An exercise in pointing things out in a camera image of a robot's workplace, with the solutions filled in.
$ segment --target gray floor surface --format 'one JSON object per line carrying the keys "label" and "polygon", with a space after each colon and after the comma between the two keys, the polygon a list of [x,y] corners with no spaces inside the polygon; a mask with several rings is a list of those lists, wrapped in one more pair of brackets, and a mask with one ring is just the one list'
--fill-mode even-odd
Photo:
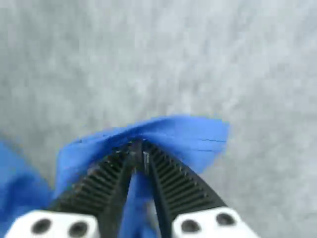
{"label": "gray floor surface", "polygon": [[315,0],[0,0],[0,133],[53,184],[73,139],[230,122],[207,182],[263,238],[317,237]]}

